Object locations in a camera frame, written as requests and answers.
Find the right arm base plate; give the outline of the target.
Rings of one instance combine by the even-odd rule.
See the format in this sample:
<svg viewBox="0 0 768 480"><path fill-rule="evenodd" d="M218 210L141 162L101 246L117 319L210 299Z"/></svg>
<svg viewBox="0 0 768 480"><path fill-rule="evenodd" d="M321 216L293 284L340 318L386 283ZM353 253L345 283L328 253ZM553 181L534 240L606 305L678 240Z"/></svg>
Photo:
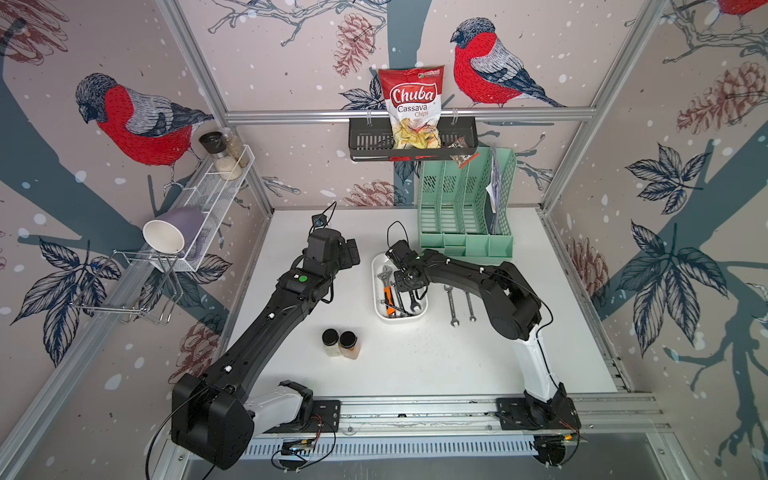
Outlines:
<svg viewBox="0 0 768 480"><path fill-rule="evenodd" d="M530 396L501 397L495 401L496 416L504 431L580 430L574 402L556 395L548 402Z"/></svg>

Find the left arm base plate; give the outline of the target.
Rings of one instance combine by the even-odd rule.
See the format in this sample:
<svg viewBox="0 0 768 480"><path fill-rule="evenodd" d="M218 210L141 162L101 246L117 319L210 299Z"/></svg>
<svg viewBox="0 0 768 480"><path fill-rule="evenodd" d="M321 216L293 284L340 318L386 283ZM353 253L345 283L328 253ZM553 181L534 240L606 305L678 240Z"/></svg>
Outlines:
<svg viewBox="0 0 768 480"><path fill-rule="evenodd" d="M317 433L327 432L330 428L339 429L341 401L314 400L311 407L303 405L298 418L289 423L278 425L267 431L268 434Z"/></svg>

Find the white plastic storage box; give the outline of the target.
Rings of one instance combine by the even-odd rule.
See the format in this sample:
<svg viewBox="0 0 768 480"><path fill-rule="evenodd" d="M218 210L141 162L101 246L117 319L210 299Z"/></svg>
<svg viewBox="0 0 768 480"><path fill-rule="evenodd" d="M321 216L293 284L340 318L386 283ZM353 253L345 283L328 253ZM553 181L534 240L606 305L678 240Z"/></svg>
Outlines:
<svg viewBox="0 0 768 480"><path fill-rule="evenodd" d="M428 301L420 299L420 293L400 289L395 282L397 268L385 253L380 253L371 262L373 307L378 318L388 324L415 322L426 315Z"/></svg>

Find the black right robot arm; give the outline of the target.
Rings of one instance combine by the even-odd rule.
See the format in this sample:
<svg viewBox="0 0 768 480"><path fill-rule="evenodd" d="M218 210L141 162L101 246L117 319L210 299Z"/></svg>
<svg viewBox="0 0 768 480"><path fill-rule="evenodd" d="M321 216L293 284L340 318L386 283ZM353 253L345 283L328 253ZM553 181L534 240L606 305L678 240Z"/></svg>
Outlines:
<svg viewBox="0 0 768 480"><path fill-rule="evenodd" d="M478 265L433 249L418 253L405 240L389 247L386 256L396 267L399 289L415 291L436 283L478 296L493 329L512 342L524 392L497 400L495 416L504 430L581 427L574 402L550 368L540 342L545 303L514 264Z"/></svg>

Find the small silver wrench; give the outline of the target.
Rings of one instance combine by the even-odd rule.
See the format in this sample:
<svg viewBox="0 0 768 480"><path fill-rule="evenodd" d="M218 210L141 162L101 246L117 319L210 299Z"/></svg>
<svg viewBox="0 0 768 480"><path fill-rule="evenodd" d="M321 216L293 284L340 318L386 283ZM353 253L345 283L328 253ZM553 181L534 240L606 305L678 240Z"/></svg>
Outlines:
<svg viewBox="0 0 768 480"><path fill-rule="evenodd" d="M467 303L469 321L470 322L476 322L477 321L477 317L476 317L476 314L475 314L475 311L474 311L474 308L473 308L473 304L472 304L472 295L469 292L467 292L467 291L465 291L464 294L465 294L465 299L466 299L466 303Z"/></svg>

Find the silver combination wrench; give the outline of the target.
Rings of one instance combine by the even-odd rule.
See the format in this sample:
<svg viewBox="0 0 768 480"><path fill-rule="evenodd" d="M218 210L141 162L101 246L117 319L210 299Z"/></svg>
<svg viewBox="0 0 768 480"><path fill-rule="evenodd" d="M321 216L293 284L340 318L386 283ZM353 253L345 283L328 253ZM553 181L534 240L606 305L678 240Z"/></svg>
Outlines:
<svg viewBox="0 0 768 480"><path fill-rule="evenodd" d="M408 311L405 309L404 304L402 302L402 297L400 292L397 289L396 283L394 280L390 282L391 290L393 293L393 299L395 302L395 306L397 307L398 311L401 312L404 316L408 315Z"/></svg>

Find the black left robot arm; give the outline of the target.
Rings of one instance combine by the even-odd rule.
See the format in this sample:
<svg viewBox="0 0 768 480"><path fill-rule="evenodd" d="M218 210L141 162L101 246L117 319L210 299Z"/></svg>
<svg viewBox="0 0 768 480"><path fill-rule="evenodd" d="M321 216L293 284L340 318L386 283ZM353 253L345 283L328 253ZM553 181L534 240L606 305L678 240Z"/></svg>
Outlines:
<svg viewBox="0 0 768 480"><path fill-rule="evenodd" d="M226 470L251 439L276 426L304 426L311 411L310 391L290 381L246 402L275 352L319 303L333 300L341 270L360 262L357 244L331 228L314 229L308 245L277 280L275 290L239 339L202 374L185 374L172 390L170 434L189 452Z"/></svg>

